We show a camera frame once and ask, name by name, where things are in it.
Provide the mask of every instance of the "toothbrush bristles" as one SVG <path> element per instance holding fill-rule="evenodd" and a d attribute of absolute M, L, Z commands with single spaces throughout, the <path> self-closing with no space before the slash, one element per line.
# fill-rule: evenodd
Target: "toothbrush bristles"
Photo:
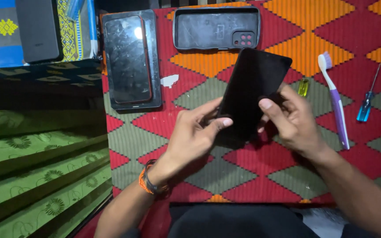
<path fill-rule="evenodd" d="M 332 65 L 331 65 L 331 58 L 330 58 L 329 52 L 325 51 L 323 53 L 323 56 L 325 58 L 325 67 L 326 67 L 326 69 L 330 69 Z"/>

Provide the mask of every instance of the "blue screwdriver handle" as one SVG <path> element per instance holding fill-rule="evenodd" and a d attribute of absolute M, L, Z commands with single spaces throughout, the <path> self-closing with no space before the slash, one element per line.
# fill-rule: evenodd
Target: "blue screwdriver handle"
<path fill-rule="evenodd" d="M 368 119 L 368 115 L 370 114 L 371 109 L 371 100 L 374 97 L 374 93 L 372 91 L 369 91 L 365 94 L 365 99 L 362 102 L 362 106 L 359 109 L 357 121 L 359 122 L 366 122 Z"/>

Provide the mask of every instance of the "black smartphone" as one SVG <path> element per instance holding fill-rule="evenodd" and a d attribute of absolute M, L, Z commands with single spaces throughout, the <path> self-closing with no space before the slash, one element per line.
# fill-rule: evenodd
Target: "black smartphone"
<path fill-rule="evenodd" d="M 152 97 L 145 26 L 140 16 L 107 21 L 104 34 L 116 103 L 148 101 Z"/>
<path fill-rule="evenodd" d="M 217 114 L 217 118 L 231 118 L 233 125 L 221 136 L 248 141 L 257 135 L 263 115 L 258 102 L 276 94 L 291 64 L 289 57 L 250 48 L 241 50 Z"/>
<path fill-rule="evenodd" d="M 62 60 L 56 0 L 16 0 L 23 58 L 27 63 Z"/>

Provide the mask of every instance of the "screwdriver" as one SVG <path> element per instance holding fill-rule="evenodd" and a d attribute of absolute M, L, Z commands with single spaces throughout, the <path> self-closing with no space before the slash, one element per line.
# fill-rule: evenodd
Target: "screwdriver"
<path fill-rule="evenodd" d="M 377 72 L 376 72 L 376 75 L 374 76 L 371 89 L 365 94 L 365 99 L 362 102 L 362 106 L 359 109 L 358 116 L 357 116 L 357 121 L 359 122 L 366 122 L 368 119 L 368 115 L 370 114 L 371 100 L 374 97 L 373 87 L 374 87 L 374 83 L 377 78 L 377 74 L 378 74 L 378 70 L 380 69 L 380 66 L 381 66 L 381 63 L 378 65 Z"/>

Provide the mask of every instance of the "fingernail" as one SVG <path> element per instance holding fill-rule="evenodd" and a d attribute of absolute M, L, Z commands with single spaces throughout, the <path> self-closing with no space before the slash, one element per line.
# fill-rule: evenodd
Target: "fingernail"
<path fill-rule="evenodd" d="M 260 101 L 260 106 L 262 106 L 264 109 L 269 109 L 271 105 L 271 100 L 269 99 L 264 98 Z"/>
<path fill-rule="evenodd" d="M 233 124 L 233 121 L 230 118 L 227 118 L 226 120 L 223 121 L 223 125 L 225 125 L 226 127 L 231 126 L 232 124 Z"/>

